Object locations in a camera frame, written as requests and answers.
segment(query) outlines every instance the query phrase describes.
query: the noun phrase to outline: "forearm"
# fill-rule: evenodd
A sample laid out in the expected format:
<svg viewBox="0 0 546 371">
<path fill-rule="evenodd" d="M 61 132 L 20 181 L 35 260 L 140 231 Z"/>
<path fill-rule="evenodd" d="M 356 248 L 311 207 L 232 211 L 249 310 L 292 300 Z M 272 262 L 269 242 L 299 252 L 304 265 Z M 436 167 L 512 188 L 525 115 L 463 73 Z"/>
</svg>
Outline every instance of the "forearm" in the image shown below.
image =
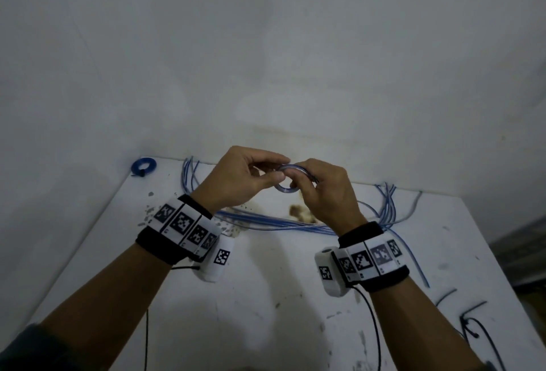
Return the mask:
<svg viewBox="0 0 546 371">
<path fill-rule="evenodd" d="M 96 365 L 110 367 L 171 266 L 133 244 L 42 322 Z"/>
<path fill-rule="evenodd" d="M 411 278 L 370 296 L 398 369 L 463 371 L 483 366 Z"/>
</svg>

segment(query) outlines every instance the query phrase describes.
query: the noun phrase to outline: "left hand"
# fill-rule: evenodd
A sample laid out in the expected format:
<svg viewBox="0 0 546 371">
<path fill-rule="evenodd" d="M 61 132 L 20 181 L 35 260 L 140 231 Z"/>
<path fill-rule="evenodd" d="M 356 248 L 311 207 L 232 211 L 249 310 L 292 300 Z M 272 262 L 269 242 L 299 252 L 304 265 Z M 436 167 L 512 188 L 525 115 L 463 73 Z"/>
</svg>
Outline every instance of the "left hand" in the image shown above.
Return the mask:
<svg viewBox="0 0 546 371">
<path fill-rule="evenodd" d="M 264 188 L 282 182 L 286 176 L 275 169 L 289 162 L 290 158 L 275 152 L 231 147 L 191 196 L 215 214 L 224 207 L 246 203 Z"/>
</svg>

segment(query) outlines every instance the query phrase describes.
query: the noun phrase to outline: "hand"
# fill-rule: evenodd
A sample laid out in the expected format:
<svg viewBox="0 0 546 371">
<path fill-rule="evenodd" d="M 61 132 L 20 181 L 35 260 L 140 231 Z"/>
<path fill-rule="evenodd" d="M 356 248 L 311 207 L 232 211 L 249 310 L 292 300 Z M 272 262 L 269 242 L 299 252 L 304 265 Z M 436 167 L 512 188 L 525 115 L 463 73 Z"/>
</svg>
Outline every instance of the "hand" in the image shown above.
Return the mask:
<svg viewBox="0 0 546 371">
<path fill-rule="evenodd" d="M 191 196 L 215 214 L 224 207 L 246 203 L 264 188 L 282 182 L 286 176 L 275 169 L 289 162 L 290 158 L 275 152 L 231 147 Z"/>
<path fill-rule="evenodd" d="M 300 188 L 305 205 L 318 220 L 326 223 L 338 236 L 367 223 L 358 208 L 357 197 L 345 168 L 314 158 L 297 165 L 317 178 L 316 187 L 301 171 L 290 168 L 284 173 L 293 180 L 291 187 L 297 185 Z"/>
</svg>

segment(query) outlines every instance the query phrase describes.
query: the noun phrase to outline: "white sensor device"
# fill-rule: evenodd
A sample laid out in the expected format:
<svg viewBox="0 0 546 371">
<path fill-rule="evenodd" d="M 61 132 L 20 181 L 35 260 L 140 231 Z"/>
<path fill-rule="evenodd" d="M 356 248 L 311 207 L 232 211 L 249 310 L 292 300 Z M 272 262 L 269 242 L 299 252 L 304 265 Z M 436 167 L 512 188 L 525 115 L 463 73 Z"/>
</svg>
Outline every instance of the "white sensor device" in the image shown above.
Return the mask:
<svg viewBox="0 0 546 371">
<path fill-rule="evenodd" d="M 341 298 L 349 291 L 349 288 L 345 285 L 341 272 L 336 266 L 334 258 L 332 258 L 332 251 L 336 249 L 337 247 L 330 246 L 315 253 L 315 263 L 326 293 Z"/>
<path fill-rule="evenodd" d="M 228 262 L 229 256 L 233 252 L 235 239 L 225 234 L 220 234 L 216 243 L 207 253 L 201 263 L 195 262 L 194 266 L 199 269 L 194 270 L 195 276 L 205 282 L 216 282 L 222 276 L 224 268 Z"/>
</svg>

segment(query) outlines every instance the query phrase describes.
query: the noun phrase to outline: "right hand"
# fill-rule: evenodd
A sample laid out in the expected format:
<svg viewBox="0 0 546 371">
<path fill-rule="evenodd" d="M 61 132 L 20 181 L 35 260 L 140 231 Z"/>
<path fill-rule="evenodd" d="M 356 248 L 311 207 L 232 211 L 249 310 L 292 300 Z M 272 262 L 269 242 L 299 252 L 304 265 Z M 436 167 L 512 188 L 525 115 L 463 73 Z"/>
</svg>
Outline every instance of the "right hand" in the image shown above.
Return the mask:
<svg viewBox="0 0 546 371">
<path fill-rule="evenodd" d="M 318 220 L 326 223 L 338 236 L 367 223 L 358 208 L 357 197 L 345 168 L 314 158 L 297 165 L 317 178 L 316 187 L 299 170 L 287 168 L 283 172 L 293 180 L 292 186 L 295 184 L 300 188 L 305 205 Z"/>
</svg>

